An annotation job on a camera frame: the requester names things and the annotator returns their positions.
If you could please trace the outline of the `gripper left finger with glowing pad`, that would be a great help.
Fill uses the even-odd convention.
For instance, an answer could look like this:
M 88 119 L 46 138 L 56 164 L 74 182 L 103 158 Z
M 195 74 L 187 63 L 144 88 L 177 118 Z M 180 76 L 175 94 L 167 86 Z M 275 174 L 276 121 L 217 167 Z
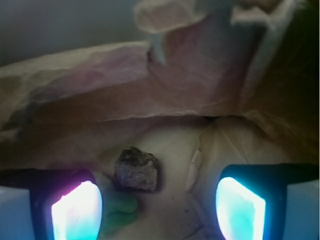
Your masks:
M 86 169 L 0 172 L 2 240 L 96 240 L 102 193 Z

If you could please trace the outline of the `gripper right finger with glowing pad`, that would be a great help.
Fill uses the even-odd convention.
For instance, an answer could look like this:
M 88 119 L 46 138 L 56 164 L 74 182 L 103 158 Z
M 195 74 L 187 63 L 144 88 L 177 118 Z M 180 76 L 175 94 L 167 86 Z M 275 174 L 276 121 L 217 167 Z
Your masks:
M 226 240 L 318 240 L 320 170 L 310 163 L 231 164 L 215 208 Z

